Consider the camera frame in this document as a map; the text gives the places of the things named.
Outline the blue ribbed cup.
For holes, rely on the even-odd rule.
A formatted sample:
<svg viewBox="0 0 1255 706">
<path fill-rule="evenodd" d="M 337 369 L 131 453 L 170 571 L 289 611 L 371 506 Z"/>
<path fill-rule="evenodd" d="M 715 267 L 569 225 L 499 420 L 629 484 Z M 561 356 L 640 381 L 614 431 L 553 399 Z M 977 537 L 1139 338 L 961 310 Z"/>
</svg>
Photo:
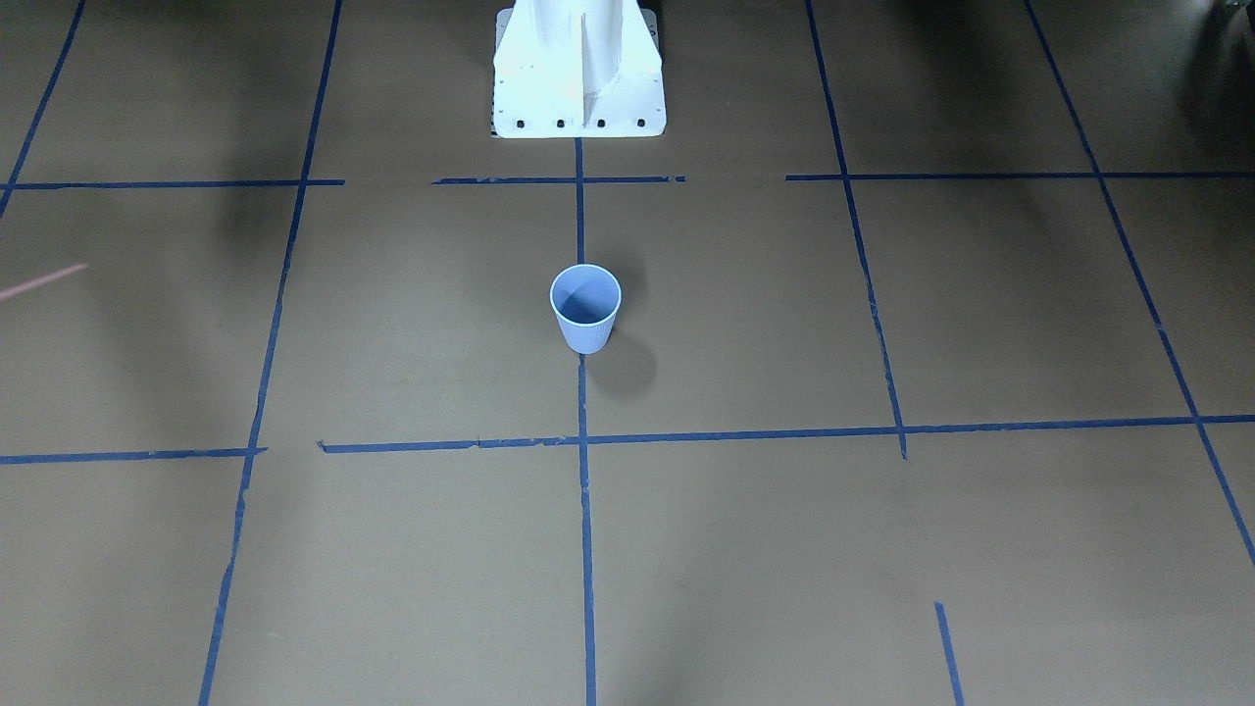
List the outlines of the blue ribbed cup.
<svg viewBox="0 0 1255 706">
<path fill-rule="evenodd" d="M 599 265 L 574 265 L 553 277 L 548 303 L 560 332 L 575 354 L 604 349 L 622 308 L 622 285 Z"/>
</svg>

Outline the pink chopstick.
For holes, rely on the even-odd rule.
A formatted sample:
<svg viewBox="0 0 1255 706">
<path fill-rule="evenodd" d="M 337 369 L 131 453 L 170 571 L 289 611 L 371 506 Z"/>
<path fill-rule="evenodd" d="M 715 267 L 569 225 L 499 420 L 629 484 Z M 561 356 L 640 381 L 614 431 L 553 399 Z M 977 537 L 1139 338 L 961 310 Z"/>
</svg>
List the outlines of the pink chopstick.
<svg viewBox="0 0 1255 706">
<path fill-rule="evenodd" d="M 55 281 L 58 281 L 60 278 L 64 278 L 64 277 L 75 276 L 77 273 L 84 272 L 84 270 L 88 270 L 88 265 L 87 263 L 72 265 L 72 267 L 67 267 L 67 268 L 63 268 L 63 270 L 56 270 L 56 272 L 53 272 L 53 273 L 49 273 L 49 275 L 45 275 L 45 276 L 40 276 L 40 277 L 35 277 L 35 278 L 30 278 L 30 280 L 20 282 L 20 283 L 15 283 L 13 286 L 3 288 L 1 293 L 0 293 L 0 298 L 1 298 L 1 301 L 9 300 L 9 298 L 18 298 L 19 295 L 31 293 L 31 291 L 34 291 L 34 290 L 36 290 L 39 287 L 46 286 L 46 285 L 53 283 L 53 282 L 55 282 Z"/>
</svg>

